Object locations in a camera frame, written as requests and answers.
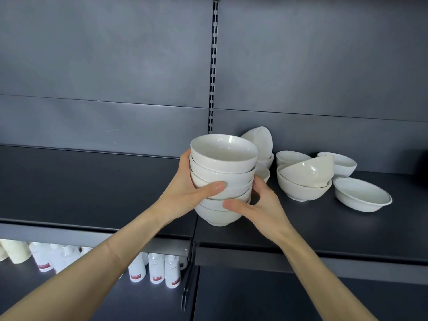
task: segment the right hand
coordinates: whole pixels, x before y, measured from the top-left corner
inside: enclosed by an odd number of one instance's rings
[[[253,189],[260,195],[257,204],[249,205],[238,199],[227,199],[223,207],[248,218],[265,237],[279,245],[293,227],[282,209],[278,196],[263,179],[254,176]]]

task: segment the dark gray shelf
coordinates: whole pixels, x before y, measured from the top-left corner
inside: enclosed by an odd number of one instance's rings
[[[181,295],[183,294],[188,270],[189,268],[181,273],[183,281],[179,287],[174,289],[167,288],[165,283],[154,285],[150,282],[148,276],[138,283],[132,283],[126,271],[113,286],[91,320],[113,321],[141,318],[190,320],[196,287],[195,279],[189,291],[190,297],[186,311],[180,311]],[[0,314],[54,275],[53,271],[40,272],[32,258],[18,265],[12,264],[9,259],[1,261],[0,288],[6,290],[8,295],[3,295],[0,300]]]
[[[341,279],[380,320],[426,320],[428,286]],[[194,321],[319,320],[294,274],[201,267]]]
[[[0,222],[114,232],[147,209],[179,161],[138,155],[0,146]],[[194,211],[159,236],[191,238]]]
[[[376,184],[393,198],[391,205],[377,212],[362,213],[341,204],[334,187],[317,200],[296,202],[279,188],[274,167],[271,173],[268,185],[279,196],[292,225],[319,255],[428,264],[428,189],[412,176],[355,172],[352,177]],[[225,227],[198,219],[195,241],[201,247],[279,252],[244,217]]]

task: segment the lower shelf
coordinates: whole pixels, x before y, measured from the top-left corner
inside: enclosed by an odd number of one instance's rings
[[[428,286],[341,278],[379,320],[428,319]],[[295,274],[201,267],[194,321],[321,321]]]
[[[180,311],[181,295],[187,279],[189,267],[181,272],[182,281],[179,287],[169,289],[165,283],[154,285],[148,277],[132,283],[128,271],[120,278],[95,312],[92,321],[109,320],[178,320],[190,321],[196,281],[192,282],[186,311]],[[22,299],[36,287],[53,277],[53,270],[42,273],[34,260],[30,258],[22,264],[12,264],[9,259],[0,262],[0,288],[7,295],[0,300],[0,314]]]

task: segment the white bottle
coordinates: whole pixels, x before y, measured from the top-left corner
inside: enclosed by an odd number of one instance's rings
[[[50,252],[50,264],[55,269],[56,273],[64,270],[67,265],[64,259],[64,252],[62,250],[64,246],[61,244],[51,244],[51,252]]]
[[[189,263],[189,261],[187,260],[187,257],[183,255],[180,256],[179,262],[180,262],[180,270],[186,269],[187,264]]]
[[[165,256],[165,283],[168,288],[180,285],[180,262],[177,255]]]
[[[27,242],[0,239],[0,243],[14,264],[20,264],[31,257]]]
[[[75,262],[77,259],[80,258],[80,251],[78,247],[75,246],[64,246],[62,248],[64,252],[64,261],[66,264],[66,267],[71,265],[73,262]]]
[[[6,250],[0,244],[0,261],[3,261],[4,259],[8,259],[8,257],[9,255],[7,254]]]
[[[80,253],[81,256],[87,254],[89,251],[92,250],[91,247],[80,247],[82,249],[82,252]]]
[[[144,265],[147,266],[148,265],[148,253],[142,252],[141,256],[142,256],[142,261],[144,262]]]
[[[34,261],[41,272],[44,273],[53,269],[53,267],[49,263],[49,254],[51,250],[49,244],[41,242],[31,242],[29,244],[29,250],[33,254]]]
[[[142,261],[141,253],[137,255],[134,261],[128,267],[129,278],[132,282],[139,282],[146,276],[146,267]]]
[[[153,284],[163,282],[165,278],[165,263],[164,256],[159,253],[148,254],[148,270],[150,273],[150,281]]]

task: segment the white bowl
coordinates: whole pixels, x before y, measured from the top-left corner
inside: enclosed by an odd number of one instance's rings
[[[282,177],[305,187],[326,187],[334,175],[334,159],[332,155],[314,157],[313,159],[283,166],[279,173]]]
[[[337,199],[361,212],[375,212],[393,202],[385,190],[360,179],[339,177],[334,180],[334,187]]]
[[[202,135],[190,142],[190,148],[197,164],[224,173],[249,172],[259,157],[254,143],[232,135]]]
[[[260,162],[261,164],[263,164],[266,168],[270,168],[270,166],[272,165],[272,162],[274,161],[274,154],[271,153],[270,154],[270,158],[268,160],[258,160],[258,162]]]
[[[232,212],[230,210],[212,210],[201,205],[197,205],[195,207],[195,211],[202,219],[213,226],[226,226],[242,217],[241,214]]]
[[[257,162],[255,164],[255,174],[262,178],[265,182],[268,182],[270,177],[269,169],[262,165],[260,162]]]
[[[331,152],[320,152],[317,154],[317,156],[325,156],[325,155],[334,156],[333,179],[336,179],[339,177],[349,177],[352,174],[352,172],[354,172],[356,168],[356,162],[352,160],[350,157],[337,154],[337,153],[331,153]]]
[[[280,174],[280,170],[284,168],[286,164],[283,164],[276,168],[276,177],[278,178],[278,184],[284,193],[287,194],[291,199],[297,200],[298,202],[305,202],[307,200],[314,200],[320,198],[330,189],[333,184],[331,179],[328,181],[327,186],[323,188],[310,188],[300,186],[292,183]]]
[[[298,163],[312,159],[310,156],[294,151],[280,151],[276,154],[276,166],[279,167],[284,163]]]
[[[257,145],[260,150],[260,160],[269,160],[273,147],[272,135],[270,134],[269,129],[264,126],[256,127],[249,130],[241,137]]]
[[[223,181],[226,183],[226,186],[240,186],[249,183],[253,180],[255,173],[255,167],[251,171],[245,173],[222,173],[212,171],[201,167],[193,160],[192,156],[190,156],[190,168],[200,179],[208,183]]]
[[[196,188],[204,187],[209,184],[209,182],[202,180],[192,171],[190,171],[190,177],[192,178],[193,184]],[[253,180],[254,178],[251,179],[250,182],[240,186],[227,186],[221,193],[208,198],[217,200],[234,199],[236,197],[241,196],[242,194],[245,194],[253,186]]]
[[[245,194],[243,194],[243,195],[241,195],[239,197],[236,197],[235,199],[238,199],[238,200],[243,201],[243,202],[247,202],[248,199],[251,196],[251,190],[252,190],[252,187]],[[227,211],[227,209],[225,209],[223,207],[223,202],[224,202],[224,200],[216,200],[216,199],[204,198],[199,203],[199,205],[201,205],[201,206],[203,206],[205,208],[212,209],[212,210],[219,210],[219,211],[223,211],[224,212],[224,211]]]

